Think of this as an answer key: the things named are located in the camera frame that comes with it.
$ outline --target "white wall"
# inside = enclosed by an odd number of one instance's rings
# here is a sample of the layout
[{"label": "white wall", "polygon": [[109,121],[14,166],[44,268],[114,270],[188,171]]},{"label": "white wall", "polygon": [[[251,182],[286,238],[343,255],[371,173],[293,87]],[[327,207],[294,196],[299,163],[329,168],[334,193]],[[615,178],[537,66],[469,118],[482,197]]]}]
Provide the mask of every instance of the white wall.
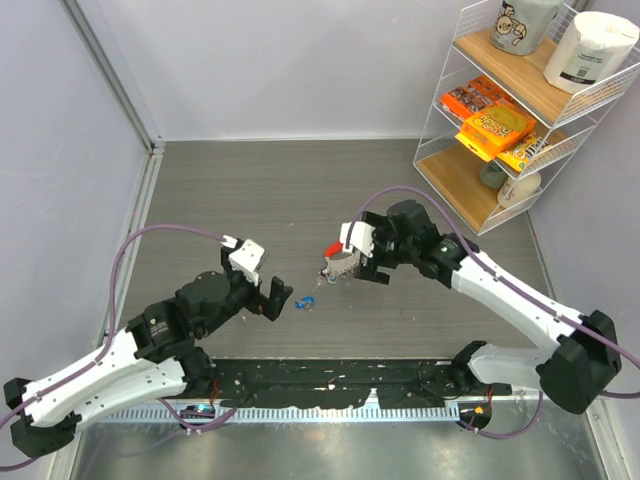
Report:
[{"label": "white wall", "polygon": [[[627,16],[640,25],[636,2],[597,0],[592,9]],[[531,210],[561,300],[586,312],[597,308],[607,313],[616,324],[619,343],[636,356],[640,355],[639,111],[640,81],[636,81]],[[640,373],[626,360],[622,363],[611,390],[639,391]],[[640,401],[611,403],[623,452],[640,478]]]},{"label": "white wall", "polygon": [[473,0],[96,2],[164,139],[210,140],[419,136]]},{"label": "white wall", "polygon": [[[7,0],[2,6],[4,384],[16,376],[45,376],[92,347],[144,150],[59,2]],[[2,415],[7,411],[0,408]],[[23,459],[6,428],[0,463]],[[2,479],[43,478],[49,461],[1,474]]]}]

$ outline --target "shelf tier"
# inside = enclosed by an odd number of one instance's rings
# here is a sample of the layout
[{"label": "shelf tier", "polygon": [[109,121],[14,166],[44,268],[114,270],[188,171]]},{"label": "shelf tier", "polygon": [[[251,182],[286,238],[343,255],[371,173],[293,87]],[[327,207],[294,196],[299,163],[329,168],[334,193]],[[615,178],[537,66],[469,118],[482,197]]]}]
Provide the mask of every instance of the shelf tier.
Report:
[{"label": "shelf tier", "polygon": [[485,162],[462,144],[416,163],[416,168],[476,233],[498,206],[498,191],[480,181]]},{"label": "shelf tier", "polygon": [[553,125],[571,100],[571,94],[550,85],[542,73],[556,43],[545,36],[532,54],[512,55],[493,46],[493,28],[460,37],[454,44],[460,53],[502,84],[547,126]]},{"label": "shelf tier", "polygon": [[[460,121],[460,119],[451,114],[449,111],[445,110],[445,108],[439,102],[436,102],[433,107],[438,112],[440,112],[440,114],[443,115],[447,120],[449,120],[449,122],[451,122],[453,126],[455,126],[457,129],[460,129],[460,127],[462,126],[462,122]],[[527,175],[531,175],[532,173],[535,173],[538,170],[551,165],[558,160],[566,157],[567,155],[573,153],[578,149],[578,147],[582,143],[582,140],[592,130],[592,128],[593,125],[585,128],[575,135],[572,135],[571,137],[569,137],[563,130],[559,128],[553,130],[548,139],[550,146],[545,150],[539,152],[529,163],[529,167],[522,172],[515,171],[513,168],[511,168],[504,161],[500,160],[497,157],[494,159],[494,161],[511,178],[518,178],[520,176],[524,178]],[[547,132],[549,132],[549,129],[541,123],[536,123],[534,130],[540,137],[543,138],[547,135]]]}]

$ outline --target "reflective floor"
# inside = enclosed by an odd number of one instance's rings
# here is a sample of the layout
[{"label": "reflective floor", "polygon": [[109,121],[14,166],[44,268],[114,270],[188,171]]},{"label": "reflective floor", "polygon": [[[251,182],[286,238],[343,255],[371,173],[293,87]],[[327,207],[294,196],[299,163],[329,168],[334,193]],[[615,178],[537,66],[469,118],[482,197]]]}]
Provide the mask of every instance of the reflective floor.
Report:
[{"label": "reflective floor", "polygon": [[[496,432],[521,427],[535,408],[522,400],[494,404],[488,430]],[[134,455],[119,456],[125,452]],[[190,437],[174,424],[102,424],[85,435],[72,478],[596,480],[606,475],[586,417],[547,403],[531,431],[506,441],[481,438],[451,423],[229,425]]]}]

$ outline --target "orange snack package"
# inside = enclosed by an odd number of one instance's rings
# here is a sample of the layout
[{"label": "orange snack package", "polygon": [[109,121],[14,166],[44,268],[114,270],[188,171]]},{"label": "orange snack package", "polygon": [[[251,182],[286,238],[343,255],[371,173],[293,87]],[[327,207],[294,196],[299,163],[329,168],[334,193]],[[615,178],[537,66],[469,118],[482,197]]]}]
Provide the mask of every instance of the orange snack package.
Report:
[{"label": "orange snack package", "polygon": [[531,115],[499,99],[467,118],[456,138],[485,162],[490,162],[529,134],[535,124]]},{"label": "orange snack package", "polygon": [[474,78],[466,85],[460,85],[440,98],[442,107],[464,122],[474,113],[503,98],[512,101],[507,92],[502,90],[486,75]]}]

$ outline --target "paper roll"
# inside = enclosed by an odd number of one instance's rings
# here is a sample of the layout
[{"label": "paper roll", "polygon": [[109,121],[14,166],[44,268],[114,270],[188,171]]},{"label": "paper roll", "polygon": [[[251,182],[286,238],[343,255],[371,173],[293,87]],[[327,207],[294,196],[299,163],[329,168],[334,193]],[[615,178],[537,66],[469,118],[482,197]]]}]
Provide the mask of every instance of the paper roll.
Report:
[{"label": "paper roll", "polygon": [[640,30],[629,20],[602,12],[578,13],[544,69],[547,81],[577,93],[606,78],[638,41]]}]

